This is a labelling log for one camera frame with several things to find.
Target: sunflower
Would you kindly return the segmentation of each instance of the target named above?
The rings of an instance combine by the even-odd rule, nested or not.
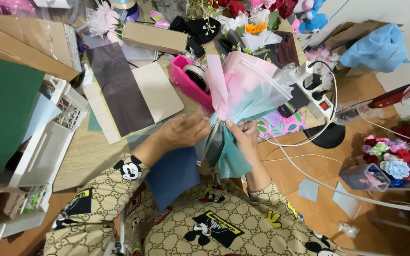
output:
[[[266,28],[266,22],[259,23],[258,25],[248,24],[245,27],[246,32],[251,33],[251,34],[259,33],[263,31],[265,28]]]

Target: electric fan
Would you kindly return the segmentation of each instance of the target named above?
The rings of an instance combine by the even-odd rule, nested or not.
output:
[[[370,102],[358,103],[348,108],[345,108],[335,115],[335,122],[330,124],[322,134],[316,137],[312,142],[321,148],[335,148],[345,137],[345,126],[360,114],[367,112],[373,108],[386,108],[396,103],[403,104],[410,108],[410,84],[386,92]],[[314,136],[322,127],[314,127],[304,130],[307,137]]]

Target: white plastic basket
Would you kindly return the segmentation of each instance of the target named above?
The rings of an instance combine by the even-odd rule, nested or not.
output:
[[[50,100],[62,113],[43,129],[35,131],[28,142],[9,183],[9,187],[25,191],[26,197],[15,218],[0,224],[0,239],[42,223],[56,174],[75,131],[89,110],[88,101],[65,80],[45,75],[44,82],[55,88]],[[37,195],[33,205],[32,195]]]

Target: patterned shirt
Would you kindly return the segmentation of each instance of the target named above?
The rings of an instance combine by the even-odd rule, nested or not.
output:
[[[228,179],[201,176],[159,212],[150,190],[141,189],[149,169],[131,154],[120,159],[60,212],[44,255],[120,255],[113,219],[138,194],[127,208],[128,255],[346,256],[301,221],[273,181],[248,197]]]

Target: power strip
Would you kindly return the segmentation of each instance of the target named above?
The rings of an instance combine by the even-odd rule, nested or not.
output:
[[[322,91],[322,89],[316,87],[313,90],[306,90],[305,86],[303,86],[303,81],[312,76],[312,68],[308,67],[310,64],[310,61],[306,61],[295,70],[295,77],[297,78],[298,87],[303,90],[305,95],[309,98],[310,103],[307,105],[307,108],[311,111],[314,117],[316,119],[324,117],[329,118],[332,115],[333,110],[332,102],[330,102],[326,96],[322,96],[320,101],[317,101],[312,97],[313,92]]]

